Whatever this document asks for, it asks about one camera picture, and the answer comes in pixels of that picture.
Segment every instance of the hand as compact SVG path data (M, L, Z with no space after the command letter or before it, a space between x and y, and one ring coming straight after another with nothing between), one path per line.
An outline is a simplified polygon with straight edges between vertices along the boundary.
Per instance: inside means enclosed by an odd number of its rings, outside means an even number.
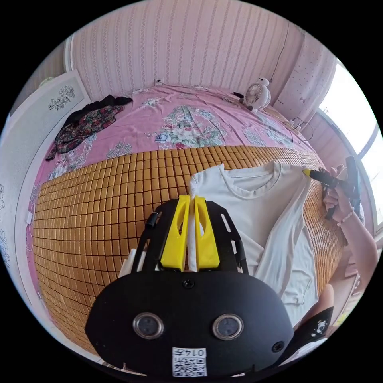
M338 166L337 169L331 168L330 174L337 177L343 168L343 165ZM336 186L334 190L328 189L323 202L326 211L336 207L332 218L337 222L340 222L352 210L350 199L345 195L344 191L339 186Z

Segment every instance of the pink bedsheet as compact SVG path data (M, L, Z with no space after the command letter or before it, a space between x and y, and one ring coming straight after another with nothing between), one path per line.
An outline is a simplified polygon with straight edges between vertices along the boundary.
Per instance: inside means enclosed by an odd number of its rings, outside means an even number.
M129 153L215 145L251 145L309 150L277 119L253 114L238 98L222 89L162 85L137 91L133 101L116 115L116 122L89 137L67 154L43 161L30 198L30 211L40 186L66 172ZM39 292L32 249L33 229L27 227L27 258Z

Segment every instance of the window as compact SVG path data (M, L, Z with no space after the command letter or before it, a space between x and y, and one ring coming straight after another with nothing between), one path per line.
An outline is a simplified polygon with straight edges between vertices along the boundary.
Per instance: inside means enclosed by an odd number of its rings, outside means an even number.
M378 132L370 149L362 158L368 179L371 183L372 192L377 211L378 225L383 222L383 137Z
M377 224L383 225L383 138L359 85L338 61L334 79L319 109L328 115L361 159L371 183Z

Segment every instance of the knee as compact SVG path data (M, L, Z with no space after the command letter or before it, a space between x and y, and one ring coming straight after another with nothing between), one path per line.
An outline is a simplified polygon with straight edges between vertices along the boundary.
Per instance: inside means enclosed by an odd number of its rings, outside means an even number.
M334 289L330 284L327 284L320 297L319 300L321 301L321 305L326 308L333 307L334 306Z

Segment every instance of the qr code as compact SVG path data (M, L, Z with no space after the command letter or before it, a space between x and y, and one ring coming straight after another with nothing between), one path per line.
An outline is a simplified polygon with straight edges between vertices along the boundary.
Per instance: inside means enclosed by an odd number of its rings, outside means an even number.
M173 348L173 376L207 376L205 348Z

